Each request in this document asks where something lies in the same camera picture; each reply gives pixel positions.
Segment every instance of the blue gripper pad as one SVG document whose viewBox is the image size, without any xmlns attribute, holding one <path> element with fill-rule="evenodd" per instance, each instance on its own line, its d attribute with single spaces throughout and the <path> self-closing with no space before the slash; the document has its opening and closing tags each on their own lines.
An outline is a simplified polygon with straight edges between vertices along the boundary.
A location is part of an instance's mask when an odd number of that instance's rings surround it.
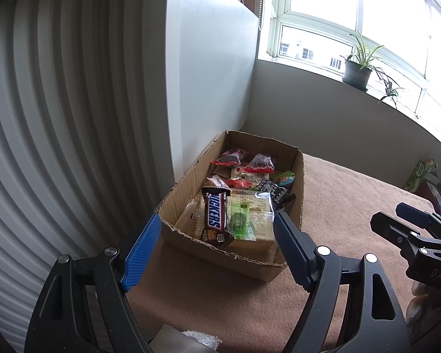
<svg viewBox="0 0 441 353">
<path fill-rule="evenodd" d="M 124 291 L 128 292 L 141 280 L 160 237 L 161 227 L 160 216 L 153 214 L 127 255 L 124 261 L 124 276 L 121 279 L 121 287 Z"/>
</svg>

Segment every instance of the label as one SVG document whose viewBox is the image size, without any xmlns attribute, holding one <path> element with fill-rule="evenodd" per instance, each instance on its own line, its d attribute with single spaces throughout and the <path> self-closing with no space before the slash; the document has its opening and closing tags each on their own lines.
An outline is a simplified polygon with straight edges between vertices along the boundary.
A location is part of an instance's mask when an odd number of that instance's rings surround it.
<svg viewBox="0 0 441 353">
<path fill-rule="evenodd" d="M 431 272 L 431 277 L 441 280 L 441 271 L 437 270 L 436 268 Z"/>
<path fill-rule="evenodd" d="M 222 231 L 222 210 L 220 208 L 220 197 L 220 195 L 209 195 L 207 197 L 207 226 Z"/>
</svg>

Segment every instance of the metal rivet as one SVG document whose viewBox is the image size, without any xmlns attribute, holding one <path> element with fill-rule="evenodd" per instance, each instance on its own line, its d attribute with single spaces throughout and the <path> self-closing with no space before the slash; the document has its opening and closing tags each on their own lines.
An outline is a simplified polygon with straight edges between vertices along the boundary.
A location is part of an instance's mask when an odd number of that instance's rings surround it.
<svg viewBox="0 0 441 353">
<path fill-rule="evenodd" d="M 374 254 L 367 254 L 366 260 L 369 261 L 369 263 L 376 263 L 377 262 L 377 256 Z"/>
<path fill-rule="evenodd" d="M 114 256 L 118 252 L 116 247 L 108 247 L 104 250 L 106 256 Z"/>
<path fill-rule="evenodd" d="M 57 262 L 58 262 L 59 264 L 65 264 L 65 263 L 67 263 L 67 261 L 69 261 L 69 256 L 68 256 L 68 254 L 62 254 L 62 255 L 60 255 L 59 258 L 57 259 Z"/>
<path fill-rule="evenodd" d="M 322 256 L 327 256 L 328 254 L 330 254 L 330 248 L 326 246 L 319 246 L 317 247 L 317 252 Z"/>
</svg>

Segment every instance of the snack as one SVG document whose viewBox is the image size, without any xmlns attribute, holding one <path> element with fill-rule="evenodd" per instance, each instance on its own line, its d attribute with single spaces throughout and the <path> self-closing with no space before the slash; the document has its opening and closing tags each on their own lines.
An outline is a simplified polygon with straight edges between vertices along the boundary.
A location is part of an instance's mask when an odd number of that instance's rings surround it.
<svg viewBox="0 0 441 353">
<path fill-rule="evenodd" d="M 403 186 L 405 191 L 415 192 L 427 173 L 427 166 L 420 160 L 413 169 L 410 178 Z"/>
<path fill-rule="evenodd" d="M 436 171 L 438 171 L 438 162 L 436 162 L 434 159 L 428 159 L 425 162 L 425 166 L 427 168 L 427 172 L 430 174 L 434 174 Z"/>
<path fill-rule="evenodd" d="M 296 197 L 295 194 L 289 194 L 288 189 L 279 187 L 269 179 L 263 179 L 256 189 L 257 191 L 269 192 L 271 194 L 271 198 L 273 199 L 276 210 L 279 210 L 286 203 L 294 200 Z"/>
<path fill-rule="evenodd" d="M 287 186 L 288 184 L 291 184 L 292 182 L 294 182 L 295 177 L 296 177 L 295 173 L 293 173 L 292 171 L 286 171 L 286 172 L 283 172 L 282 174 L 277 175 L 274 178 L 274 182 L 279 187 L 283 187 L 283 186 Z"/>
<path fill-rule="evenodd" d="M 240 188 L 240 189 L 251 189 L 256 186 L 264 179 L 269 178 L 269 174 L 253 174 L 245 172 L 245 166 L 235 166 L 232 167 L 232 171 L 230 173 L 231 181 L 227 181 L 227 184 L 230 187 Z M 251 184 L 234 184 L 236 178 L 241 178 L 244 181 L 247 181 Z"/>
<path fill-rule="evenodd" d="M 222 180 L 221 177 L 219 177 L 219 175 L 213 175 L 210 178 L 207 178 L 210 182 L 212 182 L 214 184 L 214 186 L 216 187 L 223 187 L 223 188 L 228 188 L 228 186 L 225 184 L 224 180 Z"/>
<path fill-rule="evenodd" d="M 245 151 L 242 149 L 231 149 L 222 153 L 220 158 L 213 160 L 211 163 L 219 166 L 240 166 L 244 156 Z"/>
<path fill-rule="evenodd" d="M 230 232 L 236 237 L 226 250 L 236 248 L 242 256 L 241 249 L 266 253 L 273 246 L 274 210 L 269 193 L 232 189 L 227 214 Z"/>
<path fill-rule="evenodd" d="M 230 206 L 230 232 L 237 240 L 256 240 L 253 224 L 250 224 L 250 203 L 232 203 Z"/>
<path fill-rule="evenodd" d="M 238 189 L 254 188 L 254 184 L 252 182 L 248 182 L 241 177 L 234 178 L 234 179 L 227 179 L 227 185 L 229 187 L 238 188 Z"/>
<path fill-rule="evenodd" d="M 201 240 L 215 247 L 226 246 L 234 235 L 229 232 L 227 220 L 227 196 L 230 190 L 221 187 L 203 187 L 204 229 Z"/>
<path fill-rule="evenodd" d="M 254 174 L 270 174 L 274 172 L 274 160 L 268 155 L 265 154 L 257 154 L 252 161 L 245 166 L 246 173 L 254 173 Z"/>
</svg>

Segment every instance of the beige carpet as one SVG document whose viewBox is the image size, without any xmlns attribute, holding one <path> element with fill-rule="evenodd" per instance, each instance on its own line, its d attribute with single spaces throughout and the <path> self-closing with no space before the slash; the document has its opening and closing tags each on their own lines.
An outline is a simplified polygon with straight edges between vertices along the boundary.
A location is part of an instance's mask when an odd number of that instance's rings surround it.
<svg viewBox="0 0 441 353">
<path fill-rule="evenodd" d="M 369 220 L 379 211 L 395 216 L 395 206 L 402 201 L 427 211 L 433 211 L 432 205 L 312 156 L 304 156 L 304 169 L 302 230 L 316 244 L 328 245 L 342 256 L 361 258 L 374 253 L 405 309 L 412 299 L 412 281 L 405 276 L 407 263 L 398 248 L 370 230 Z M 144 330 L 156 331 L 163 323 L 179 330 L 194 329 L 218 336 L 223 341 L 219 352 L 249 353 L 280 352 L 307 295 L 288 269 L 266 284 L 160 243 L 128 299 Z M 343 288 L 324 347 L 336 342 L 345 301 Z"/>
</svg>

